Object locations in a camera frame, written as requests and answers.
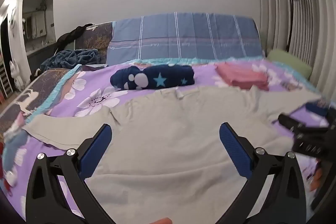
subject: blue star print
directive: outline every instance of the blue star print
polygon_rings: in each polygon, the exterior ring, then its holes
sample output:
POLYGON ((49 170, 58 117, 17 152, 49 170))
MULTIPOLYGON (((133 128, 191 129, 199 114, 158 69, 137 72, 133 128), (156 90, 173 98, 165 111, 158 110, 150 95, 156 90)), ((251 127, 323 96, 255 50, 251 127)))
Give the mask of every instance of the blue star print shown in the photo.
POLYGON ((156 87, 158 87, 160 85, 166 87, 165 86, 165 80, 166 79, 167 78, 162 77, 161 73, 159 73, 159 76, 157 78, 154 78, 154 81, 156 81, 156 87))

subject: wooden floor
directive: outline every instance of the wooden floor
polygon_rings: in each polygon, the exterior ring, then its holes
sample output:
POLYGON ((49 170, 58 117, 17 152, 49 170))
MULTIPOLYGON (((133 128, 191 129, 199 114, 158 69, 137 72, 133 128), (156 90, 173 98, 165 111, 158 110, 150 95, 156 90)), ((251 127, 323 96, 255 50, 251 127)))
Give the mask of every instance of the wooden floor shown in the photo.
POLYGON ((3 104, 0 104, 0 113, 3 112, 3 110, 11 103, 15 98, 19 95, 19 93, 12 94, 11 97, 9 97, 3 104))

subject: recessed light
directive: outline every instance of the recessed light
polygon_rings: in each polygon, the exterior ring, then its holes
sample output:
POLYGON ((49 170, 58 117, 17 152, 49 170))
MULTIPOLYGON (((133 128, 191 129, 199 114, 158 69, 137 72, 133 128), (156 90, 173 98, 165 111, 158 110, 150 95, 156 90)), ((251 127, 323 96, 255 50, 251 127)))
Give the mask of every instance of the recessed light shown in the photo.
POLYGON ((3 4, 4 4, 4 5, 9 5, 9 4, 12 3, 12 1, 13 1, 13 0, 5 0, 5 1, 3 2, 3 4))

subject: folded pink cloth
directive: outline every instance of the folded pink cloth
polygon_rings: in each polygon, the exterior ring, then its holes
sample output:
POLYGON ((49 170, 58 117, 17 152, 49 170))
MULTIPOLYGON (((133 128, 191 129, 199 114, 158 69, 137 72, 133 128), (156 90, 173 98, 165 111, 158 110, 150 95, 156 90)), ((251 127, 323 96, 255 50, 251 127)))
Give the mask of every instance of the folded pink cloth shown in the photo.
POLYGON ((243 90, 249 90, 256 85, 261 90, 268 90, 268 76, 262 72, 227 62, 218 63, 216 71, 228 85, 238 86, 243 90))

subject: bed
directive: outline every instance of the bed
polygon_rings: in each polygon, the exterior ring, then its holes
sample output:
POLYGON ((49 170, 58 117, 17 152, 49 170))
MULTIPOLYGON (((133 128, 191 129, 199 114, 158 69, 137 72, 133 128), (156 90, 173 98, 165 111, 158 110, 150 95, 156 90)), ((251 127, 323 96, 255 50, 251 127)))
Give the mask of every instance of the bed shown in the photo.
MULTIPOLYGON (((106 80, 109 77, 105 76, 112 75, 117 70, 131 65, 144 68, 157 64, 190 64, 195 71, 195 86, 225 87, 226 83, 216 73, 213 63, 231 60, 246 68, 268 73, 270 91, 285 90, 283 82, 314 89, 291 68, 269 63, 263 58, 254 21, 244 17, 205 13, 172 13, 120 20, 88 27, 83 36, 76 40, 75 47, 99 48, 100 52, 106 55, 106 63, 109 67, 101 69, 101 67, 78 66, 72 70, 48 70, 37 78, 0 116, 1 132, 5 132, 15 123, 20 111, 24 112, 26 123, 31 122, 36 115, 41 113, 51 117, 80 116, 78 104, 93 91, 100 89, 100 92, 104 93, 105 89, 110 86, 109 80, 106 80), (21 103, 22 107, 20 107, 20 102, 34 95, 34 92, 38 94, 37 99, 31 100, 33 103, 28 104, 29 107, 24 108, 24 103, 21 103)), ((152 92, 153 90, 130 90, 122 94, 118 93, 114 96, 114 102, 116 102, 115 105, 124 104, 132 98, 145 96, 152 92)), ((311 126, 325 123, 324 119, 313 117, 304 108, 299 108, 292 115, 311 126)), ((292 137, 289 131, 276 122, 273 126, 280 134, 288 138, 292 137)), ((3 155, 4 169, 15 168, 17 172, 17 184, 10 189, 11 194, 4 189, 4 185, 2 189, 12 207, 25 219, 26 187, 36 155, 43 152, 48 156, 56 156, 62 155, 64 151, 30 137, 28 134, 22 134, 21 138, 18 143, 8 146, 6 155, 3 155)), ((309 204, 314 193, 309 190, 307 181, 315 172, 316 161, 304 156, 298 156, 298 161, 303 178, 307 183, 306 196, 309 204)), ((81 215, 67 189, 64 178, 59 178, 59 181, 72 212, 81 215)))

